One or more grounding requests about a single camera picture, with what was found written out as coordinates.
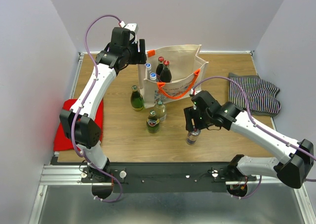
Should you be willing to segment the cola glass bottle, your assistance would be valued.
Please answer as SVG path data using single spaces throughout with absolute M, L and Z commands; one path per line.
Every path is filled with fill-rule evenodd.
M 163 70 L 163 62 L 164 62 L 164 57 L 160 56 L 158 58 L 158 65 L 157 65 L 157 68 L 156 68 L 156 76 L 157 76 L 157 79 L 160 80 L 160 74 Z
M 164 82 L 164 83 L 171 82 L 172 75 L 171 75 L 171 71 L 169 69 L 169 64 L 170 64 L 170 62 L 168 60 L 165 60 L 163 62 L 163 68 L 162 68 L 162 71 L 160 73 L 160 78 L 159 78 L 159 80 L 161 82 Z

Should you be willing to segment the clear glass soda bottle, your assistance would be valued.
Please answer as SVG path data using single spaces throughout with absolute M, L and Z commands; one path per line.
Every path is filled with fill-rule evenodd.
M 165 121 L 167 112 L 166 112 L 166 106 L 162 100 L 157 101 L 157 103 L 154 106 L 154 110 L 155 110 L 156 115 L 159 118 L 159 120 L 161 122 Z

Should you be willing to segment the clear plastic water bottle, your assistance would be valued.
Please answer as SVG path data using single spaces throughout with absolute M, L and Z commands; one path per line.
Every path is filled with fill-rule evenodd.
M 146 73 L 148 74 L 148 76 L 150 76 L 150 74 L 152 72 L 152 65 L 151 65 L 151 63 L 146 63 L 145 67 L 146 67 Z

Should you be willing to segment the beige canvas tote bag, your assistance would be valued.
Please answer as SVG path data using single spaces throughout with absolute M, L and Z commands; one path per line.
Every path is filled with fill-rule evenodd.
M 189 97 L 193 87 L 204 79 L 208 62 L 199 57 L 201 45 L 165 46 L 146 53 L 147 63 L 151 64 L 152 72 L 156 71 L 158 58 L 168 60 L 171 71 L 170 83 L 151 81 L 144 64 L 138 65 L 138 80 L 140 93 L 144 99 L 144 107 L 153 107 L 158 100 L 170 103 Z

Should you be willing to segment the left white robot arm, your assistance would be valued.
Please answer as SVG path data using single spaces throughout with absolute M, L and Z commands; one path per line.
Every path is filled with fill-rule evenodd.
M 101 128 L 95 117 L 106 90 L 128 65 L 146 63 L 145 41 L 137 40 L 136 23 L 121 24 L 112 30 L 111 41 L 92 58 L 94 69 L 81 95 L 69 110 L 62 110 L 60 122 L 76 154 L 87 161 L 93 177 L 109 178 L 110 161 L 101 149 Z

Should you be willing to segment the green glass bottle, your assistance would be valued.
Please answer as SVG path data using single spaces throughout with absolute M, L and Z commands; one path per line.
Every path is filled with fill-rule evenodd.
M 132 94 L 130 97 L 131 106 L 135 111 L 140 111 L 144 108 L 144 100 L 136 85 L 132 87 Z

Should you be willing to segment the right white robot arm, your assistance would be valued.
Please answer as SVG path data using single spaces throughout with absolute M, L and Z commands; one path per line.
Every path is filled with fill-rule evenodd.
M 287 137 L 254 119 L 237 105 L 221 105 L 209 92 L 190 93 L 193 105 L 184 109 L 186 130 L 208 129 L 211 126 L 239 133 L 260 145 L 273 156 L 268 158 L 236 155 L 225 170 L 231 180 L 244 176 L 267 176 L 299 189 L 314 165 L 314 145 L 307 139 Z

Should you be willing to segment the blue label water bottle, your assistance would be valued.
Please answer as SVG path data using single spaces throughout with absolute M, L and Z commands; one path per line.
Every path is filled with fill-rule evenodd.
M 149 80 L 151 81 L 151 82 L 159 82 L 159 79 L 157 78 L 157 75 L 156 75 L 156 73 L 154 73 L 154 72 L 151 72 L 150 74 L 149 74 Z

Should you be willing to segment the red bull energy can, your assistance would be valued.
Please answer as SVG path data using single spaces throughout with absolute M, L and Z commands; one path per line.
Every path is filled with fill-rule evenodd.
M 186 138 L 187 144 L 194 145 L 199 135 L 200 135 L 199 129 L 194 129 L 192 132 L 188 132 L 187 138 Z

